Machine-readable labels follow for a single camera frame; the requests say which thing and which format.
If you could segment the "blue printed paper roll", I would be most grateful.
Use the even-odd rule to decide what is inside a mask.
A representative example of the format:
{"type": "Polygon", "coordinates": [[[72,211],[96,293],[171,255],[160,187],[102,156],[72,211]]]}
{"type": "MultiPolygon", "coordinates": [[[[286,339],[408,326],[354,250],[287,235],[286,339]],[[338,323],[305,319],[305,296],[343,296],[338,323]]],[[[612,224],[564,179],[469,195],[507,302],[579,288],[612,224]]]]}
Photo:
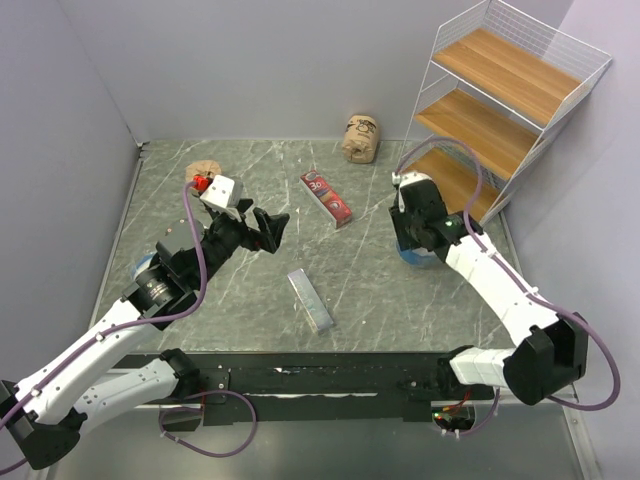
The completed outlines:
{"type": "Polygon", "coordinates": [[[400,244],[396,243],[396,250],[400,258],[414,268],[430,269],[442,264],[434,252],[428,251],[425,248],[402,250],[400,244]]]}

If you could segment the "blue clear-wrapped paper roll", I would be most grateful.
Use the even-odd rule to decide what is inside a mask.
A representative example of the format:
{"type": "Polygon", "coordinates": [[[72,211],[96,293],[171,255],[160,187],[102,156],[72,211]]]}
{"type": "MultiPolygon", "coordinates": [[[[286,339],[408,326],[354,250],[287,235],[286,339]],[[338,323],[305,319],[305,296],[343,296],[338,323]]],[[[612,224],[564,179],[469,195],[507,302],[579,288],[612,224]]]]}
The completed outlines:
{"type": "Polygon", "coordinates": [[[133,267],[131,270],[131,278],[134,282],[137,281],[137,278],[149,269],[152,266],[154,253],[146,253],[133,267]]]}

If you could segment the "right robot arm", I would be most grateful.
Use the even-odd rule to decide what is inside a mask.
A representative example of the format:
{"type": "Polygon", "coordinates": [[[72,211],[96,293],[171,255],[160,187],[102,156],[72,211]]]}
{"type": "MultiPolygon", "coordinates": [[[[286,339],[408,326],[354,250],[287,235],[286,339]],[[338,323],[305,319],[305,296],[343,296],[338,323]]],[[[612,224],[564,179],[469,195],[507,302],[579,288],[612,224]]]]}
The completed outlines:
{"type": "Polygon", "coordinates": [[[464,346],[440,361],[437,386],[456,399],[472,385],[507,388],[533,406],[586,373],[588,335],[567,315],[543,306],[543,297],[497,251],[483,228],[463,211],[451,213],[434,180],[395,174],[389,209],[403,251],[433,253],[480,295],[509,334],[512,347],[464,346]]]}

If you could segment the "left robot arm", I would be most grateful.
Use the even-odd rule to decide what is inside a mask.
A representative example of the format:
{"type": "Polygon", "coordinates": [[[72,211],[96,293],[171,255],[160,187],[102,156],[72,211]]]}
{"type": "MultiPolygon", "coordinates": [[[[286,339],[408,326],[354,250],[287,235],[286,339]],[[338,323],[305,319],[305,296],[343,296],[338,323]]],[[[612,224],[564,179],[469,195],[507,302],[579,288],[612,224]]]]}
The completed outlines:
{"type": "Polygon", "coordinates": [[[185,402],[196,394],[200,371],[179,349],[131,374],[100,379],[148,337],[193,313],[207,282],[236,249],[275,253],[290,219],[256,207],[251,228],[243,215],[206,210],[209,226],[187,216],[165,231],[149,265],[72,346],[29,377],[2,381],[1,424],[32,469],[57,463],[92,428],[138,405],[185,402]]]}

